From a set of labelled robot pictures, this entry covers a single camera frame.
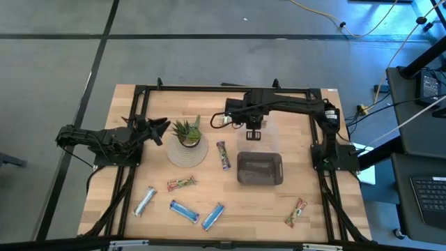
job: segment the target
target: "gray concrete floor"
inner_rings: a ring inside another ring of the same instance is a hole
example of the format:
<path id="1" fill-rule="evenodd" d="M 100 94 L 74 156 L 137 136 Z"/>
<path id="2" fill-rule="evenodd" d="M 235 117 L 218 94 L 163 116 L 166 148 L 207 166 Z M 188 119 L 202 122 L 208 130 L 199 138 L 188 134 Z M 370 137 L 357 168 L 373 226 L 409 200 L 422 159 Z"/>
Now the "gray concrete floor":
<path id="1" fill-rule="evenodd" d="M 102 33 L 112 2 L 0 1 L 0 33 Z M 428 0 L 417 2 L 423 13 L 430 8 Z M 390 7 L 344 0 L 304 4 L 342 18 L 355 33 L 370 30 Z M 407 35 L 416 17 L 411 6 L 398 5 L 374 34 Z M 439 24 L 432 29 L 436 36 L 443 31 Z M 111 33 L 340 34 L 327 18 L 282 0 L 121 1 Z M 61 126 L 72 123 L 98 44 L 0 40 L 0 152 L 29 161 L 25 169 L 0 169 L 0 243 L 33 238 L 61 156 L 54 138 Z M 399 46 L 339 40 L 109 40 L 82 127 L 104 127 L 116 84 L 154 84 L 157 77 L 175 85 L 270 86 L 278 78 L 282 86 L 337 88 L 345 115 L 351 115 L 358 103 L 372 102 L 371 88 Z M 392 65 L 410 63 L 429 46 L 427 41 L 409 42 Z M 388 109 L 361 123 L 353 140 L 366 144 L 396 124 Z M 93 161 L 83 147 L 75 153 Z M 49 238 L 76 235 L 90 173 L 89 167 L 72 160 Z M 395 214 L 394 206 L 367 201 L 366 210 L 375 241 L 444 249 L 394 238 L 391 231 L 398 222 L 388 218 Z"/>

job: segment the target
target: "desk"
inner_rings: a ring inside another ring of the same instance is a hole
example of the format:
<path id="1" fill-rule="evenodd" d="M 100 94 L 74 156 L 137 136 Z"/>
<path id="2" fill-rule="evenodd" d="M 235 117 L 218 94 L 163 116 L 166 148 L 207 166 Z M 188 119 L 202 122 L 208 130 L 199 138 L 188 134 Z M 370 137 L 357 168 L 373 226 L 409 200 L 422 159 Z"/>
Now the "desk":
<path id="1" fill-rule="evenodd" d="M 416 241 L 446 245 L 446 239 L 444 238 L 446 230 L 423 223 L 409 181 L 411 176 L 444 176 L 446 174 L 446 160 L 398 153 L 392 154 L 391 159 L 400 198 L 400 205 L 397 208 L 401 231 Z"/>
<path id="2" fill-rule="evenodd" d="M 415 98 L 415 79 L 404 79 L 398 69 L 388 68 L 387 78 L 393 103 Z M 423 107 L 407 102 L 394 107 L 398 124 L 421 111 Z M 416 119 L 399 129 L 400 136 L 361 155 L 361 168 L 367 168 L 390 157 L 391 153 L 446 158 L 446 119 L 432 117 L 432 112 L 420 114 Z"/>
<path id="3" fill-rule="evenodd" d="M 106 128 L 125 126 L 121 119 L 128 116 L 132 103 L 134 85 L 116 86 L 107 118 Z M 334 89 L 321 90 L 322 97 L 341 108 L 339 94 Z M 302 94 L 290 94 L 304 97 Z M 327 234 L 321 202 L 317 173 L 312 168 L 309 146 L 312 143 L 308 116 L 271 112 L 270 117 L 280 125 L 279 150 L 283 159 L 284 182 L 277 186 L 242 186 L 236 178 L 236 156 L 238 154 L 236 131 L 229 127 L 212 129 L 210 117 L 224 109 L 226 98 L 241 99 L 243 92 L 196 92 L 196 91 L 151 91 L 146 116 L 152 119 L 168 117 L 170 121 L 195 120 L 201 115 L 200 130 L 209 141 L 205 160 L 192 168 L 181 168 L 167 158 L 166 145 L 173 137 L 172 128 L 164 134 L 162 146 L 152 141 L 144 143 L 140 166 L 136 170 L 132 189 L 130 210 L 125 226 L 128 238 L 166 238 L 184 240 L 232 240 L 232 241 L 315 241 L 326 242 Z M 341 117 L 341 131 L 347 137 L 344 118 Z M 222 163 L 215 146 L 224 139 L 230 163 L 233 167 L 222 170 Z M 167 192 L 167 181 L 193 175 L 197 185 Z M 85 233 L 104 213 L 110 203 L 116 168 L 107 167 L 92 179 L 86 198 L 79 233 Z M 371 238 L 369 225 L 362 201 L 358 181 L 348 172 L 337 172 L 342 205 L 356 227 L 367 238 Z M 157 189 L 157 194 L 146 207 L 141 218 L 131 211 L 137 206 L 147 186 Z M 284 224 L 298 197 L 308 206 L 298 218 L 293 229 Z M 189 220 L 169 210 L 172 199 L 200 213 L 199 222 Z M 209 231 L 201 228 L 201 222 L 214 209 L 217 202 L 226 206 L 223 215 Z M 116 233 L 121 214 L 116 210 L 112 233 Z M 332 210 L 335 237 L 339 238 L 337 217 Z"/>
<path id="4" fill-rule="evenodd" d="M 404 79 L 397 68 L 388 68 L 387 78 L 394 103 L 415 98 L 414 79 Z M 394 109 L 398 124 L 401 124 L 423 107 L 407 102 Z M 361 155 L 361 168 L 391 158 L 399 195 L 397 211 L 402 232 L 416 241 L 446 244 L 443 238 L 445 230 L 423 223 L 409 179 L 411 176 L 446 175 L 446 119 L 433 118 L 431 112 L 425 112 L 400 128 L 399 132 L 400 136 Z"/>

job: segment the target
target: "candy bar wrapper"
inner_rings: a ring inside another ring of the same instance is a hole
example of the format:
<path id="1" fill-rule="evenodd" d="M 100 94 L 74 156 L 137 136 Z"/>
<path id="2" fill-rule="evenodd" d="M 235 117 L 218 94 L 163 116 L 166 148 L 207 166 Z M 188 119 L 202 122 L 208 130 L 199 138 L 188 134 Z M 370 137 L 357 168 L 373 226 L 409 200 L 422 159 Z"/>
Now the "candy bar wrapper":
<path id="1" fill-rule="evenodd" d="M 224 141 L 217 142 L 218 152 L 220 153 L 220 159 L 222 160 L 223 170 L 226 171 L 231 168 L 231 164 L 229 164 L 228 153 L 226 152 L 226 148 L 224 147 Z"/>
<path id="2" fill-rule="evenodd" d="M 173 211 L 181 214 L 182 216 L 186 217 L 188 220 L 190 220 L 194 224 L 197 223 L 198 218 L 200 216 L 198 213 L 195 213 L 194 211 L 187 209 L 184 206 L 181 206 L 175 200 L 172 200 L 172 202 L 170 203 L 170 210 L 173 210 Z"/>
<path id="3" fill-rule="evenodd" d="M 205 231 L 208 231 L 210 226 L 218 219 L 218 217 L 223 213 L 224 206 L 220 203 L 214 208 L 210 215 L 201 223 L 201 226 Z"/>
<path id="4" fill-rule="evenodd" d="M 135 215 L 136 217 L 141 217 L 144 208 L 147 206 L 148 202 L 152 199 L 155 193 L 156 193 L 155 188 L 149 186 L 146 195 L 144 195 L 144 198 L 141 200 L 141 202 L 139 202 L 139 205 L 134 209 L 133 215 Z"/>
<path id="5" fill-rule="evenodd" d="M 171 192 L 172 190 L 175 190 L 176 188 L 183 188 L 188 185 L 195 185 L 197 182 L 195 181 L 194 177 L 191 176 L 189 178 L 183 178 L 181 180 L 171 180 L 167 181 L 167 190 Z"/>
<path id="6" fill-rule="evenodd" d="M 293 212 L 291 212 L 290 216 L 288 216 L 287 219 L 285 220 L 285 224 L 293 228 L 295 221 L 298 219 L 299 215 L 302 213 L 306 205 L 307 202 L 299 198 L 298 203 L 295 205 L 295 208 L 293 209 Z"/>

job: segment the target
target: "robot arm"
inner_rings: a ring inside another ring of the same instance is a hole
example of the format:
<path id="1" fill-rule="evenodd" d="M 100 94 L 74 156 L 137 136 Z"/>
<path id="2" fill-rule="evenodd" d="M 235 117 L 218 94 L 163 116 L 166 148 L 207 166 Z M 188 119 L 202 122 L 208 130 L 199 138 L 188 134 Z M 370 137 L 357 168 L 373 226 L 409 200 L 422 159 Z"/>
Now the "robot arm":
<path id="1" fill-rule="evenodd" d="M 322 158 L 336 157 L 336 134 L 340 129 L 339 109 L 328 100 L 307 100 L 274 94 L 269 89 L 253 89 L 244 94 L 243 100 L 226 99 L 224 115 L 230 116 L 232 123 L 244 123 L 247 140 L 261 140 L 261 122 L 270 111 L 292 112 L 312 115 L 323 132 Z"/>
<path id="2" fill-rule="evenodd" d="M 146 121 L 143 116 L 137 116 L 133 124 L 133 128 L 119 127 L 99 131 L 67 125 L 59 131 L 56 143 L 62 148 L 82 144 L 106 159 L 124 160 L 147 139 L 153 139 L 158 146 L 162 145 L 161 137 L 169 127 L 170 121 L 167 118 Z"/>

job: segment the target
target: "yellow cable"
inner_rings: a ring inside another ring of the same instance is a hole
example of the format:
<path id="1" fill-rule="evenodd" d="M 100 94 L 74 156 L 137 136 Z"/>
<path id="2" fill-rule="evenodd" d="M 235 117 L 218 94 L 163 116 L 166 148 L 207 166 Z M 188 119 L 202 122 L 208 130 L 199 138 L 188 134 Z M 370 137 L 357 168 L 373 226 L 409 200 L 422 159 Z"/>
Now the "yellow cable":
<path id="1" fill-rule="evenodd" d="M 318 11 L 318 10 L 313 10 L 313 9 L 311 9 L 311 8 L 308 8 L 308 7 L 305 7 L 305 6 L 303 6 L 302 4 L 300 4 L 300 3 L 297 3 L 296 1 L 294 1 L 294 0 L 290 0 L 291 1 L 291 3 L 294 3 L 295 5 L 297 5 L 297 6 L 299 6 L 299 7 L 301 7 L 301 8 L 303 8 L 304 10 L 308 10 L 308 11 L 311 11 L 311 12 L 313 12 L 313 13 L 316 13 L 316 14 L 319 14 L 319 15 L 324 15 L 324 16 L 326 16 L 326 17 L 329 17 L 329 18 L 332 18 L 332 19 L 334 19 L 334 20 L 336 20 L 336 21 L 338 21 L 340 24 L 342 23 L 342 21 L 341 20 L 339 20 L 337 17 L 335 17 L 335 16 L 332 16 L 332 15 L 330 15 L 330 14 L 328 14 L 328 13 L 323 13 L 323 12 L 321 12 L 321 11 Z M 353 33 L 351 33 L 351 31 L 347 28 L 347 26 L 346 25 L 344 25 L 342 28 L 344 28 L 352 37 L 354 37 L 354 38 L 362 38 L 362 37 L 365 37 L 365 36 L 367 36 L 367 35 L 369 35 L 370 33 L 372 33 L 374 30 L 376 30 L 376 28 L 378 28 L 378 26 L 384 21 L 384 19 L 390 14 L 390 11 L 392 11 L 392 9 L 395 7 L 395 5 L 398 3 L 398 0 L 395 0 L 395 2 L 392 4 L 392 7 L 390 7 L 390 9 L 389 9 L 389 11 L 384 15 L 384 17 L 382 18 L 382 20 L 372 29 L 372 30 L 370 30 L 369 32 L 367 32 L 366 34 L 364 34 L 364 35 L 355 35 L 355 34 L 353 34 Z"/>
<path id="2" fill-rule="evenodd" d="M 426 15 L 424 15 L 423 17 L 427 17 L 427 15 L 429 15 L 429 14 L 432 12 L 432 10 L 434 10 L 435 8 L 437 8 L 437 7 L 438 7 L 440 4 L 442 4 L 444 1 L 446 1 L 446 0 L 439 1 L 439 2 L 438 2 L 434 7 L 432 7 L 432 9 L 429 10 L 429 11 L 426 13 Z M 390 64 L 393 62 L 393 60 L 394 60 L 395 57 L 397 56 L 398 52 L 401 51 L 401 49 L 403 48 L 403 46 L 406 44 L 407 40 L 410 38 L 410 36 L 412 35 L 412 33 L 416 30 L 416 28 L 417 28 L 418 26 L 419 26 L 419 24 L 415 25 L 415 28 L 413 28 L 413 30 L 409 33 L 409 35 L 408 35 L 407 38 L 404 40 L 404 42 L 403 42 L 403 44 L 401 45 L 401 47 L 397 50 L 397 52 L 395 53 L 395 55 L 393 55 L 392 59 L 390 59 L 390 62 L 389 62 L 389 64 L 387 65 L 387 68 L 390 67 Z M 384 72 L 384 74 L 383 74 L 383 77 L 381 78 L 381 81 L 379 82 L 378 90 L 376 90 L 376 95 L 375 95 L 374 103 L 371 104 L 370 106 L 368 106 L 368 108 L 366 108 L 366 110 L 368 110 L 372 105 L 375 105 L 376 102 L 378 101 L 379 90 L 381 89 L 381 85 L 383 85 L 384 79 L 385 79 L 385 72 Z"/>
<path id="3" fill-rule="evenodd" d="M 311 12 L 316 13 L 316 14 L 319 14 L 319 15 L 324 15 L 324 16 L 326 16 L 326 17 L 329 17 L 329 18 L 332 18 L 332 19 L 338 21 L 339 23 L 342 23 L 342 21 L 339 20 L 337 17 L 332 16 L 332 15 L 330 15 L 330 14 L 328 14 L 328 13 L 323 13 L 323 12 L 321 12 L 321 11 L 314 10 L 314 9 L 311 9 L 311 8 L 308 8 L 308 7 L 305 7 L 305 6 L 303 6 L 302 4 L 297 3 L 297 2 L 294 1 L 294 0 L 290 0 L 290 1 L 291 1 L 291 3 L 294 3 L 295 5 L 297 5 L 297 6 L 301 7 L 301 8 L 303 8 L 304 10 L 308 10 L 308 11 L 311 11 Z M 429 15 L 429 14 L 432 12 L 432 10 L 434 10 L 435 8 L 437 8 L 440 4 L 442 4 L 442 3 L 445 2 L 445 1 L 446 1 L 446 0 L 439 1 L 439 2 L 438 2 L 434 7 L 432 7 L 432 9 L 429 10 L 429 11 L 426 13 L 426 15 L 424 15 L 423 17 L 426 17 L 427 15 Z M 352 33 L 350 32 L 350 30 L 347 28 L 346 25 L 344 25 L 342 28 L 345 28 L 345 30 L 346 30 L 352 37 L 354 37 L 354 38 L 362 38 L 362 37 L 365 37 L 365 36 L 369 35 L 370 33 L 372 33 L 376 28 L 378 28 L 378 26 L 379 26 L 379 25 L 384 21 L 384 19 L 389 15 L 390 11 L 395 7 L 395 5 L 396 5 L 397 3 L 398 3 L 398 0 L 395 0 L 395 2 L 393 3 L 392 7 L 390 7 L 389 11 L 384 15 L 384 17 L 382 18 L 382 20 L 381 20 L 381 21 L 380 21 L 380 22 L 379 22 L 379 23 L 378 23 L 378 24 L 377 24 L 371 31 L 367 32 L 367 33 L 364 34 L 364 35 L 354 35 L 354 34 L 352 34 Z M 401 45 L 401 47 L 400 47 L 400 48 L 397 50 L 397 52 L 393 55 L 392 59 L 390 59 L 390 62 L 389 62 L 389 64 L 387 65 L 387 68 L 390 67 L 390 64 L 393 62 L 393 60 L 395 59 L 395 57 L 397 56 L 397 54 L 401 51 L 401 49 L 403 49 L 403 46 L 407 43 L 407 41 L 409 40 L 410 36 L 411 36 L 412 33 L 418 28 L 418 26 L 419 26 L 419 24 L 417 24 L 417 25 L 413 28 L 413 30 L 409 33 L 409 35 L 408 35 L 407 38 L 404 40 L 404 42 L 403 42 L 403 44 Z M 383 82 L 384 82 L 384 79 L 385 79 L 385 75 L 386 75 L 386 74 L 385 74 L 385 72 L 384 72 L 383 76 L 381 77 L 381 81 L 379 82 L 378 90 L 376 90 L 376 95 L 375 95 L 374 103 L 371 104 L 370 106 L 368 106 L 368 107 L 365 109 L 365 111 L 367 111 L 368 109 L 370 109 L 370 108 L 371 108 L 373 105 L 375 105 L 376 102 L 378 101 L 379 91 L 380 91 L 380 89 L 381 89 L 381 85 L 383 85 Z"/>

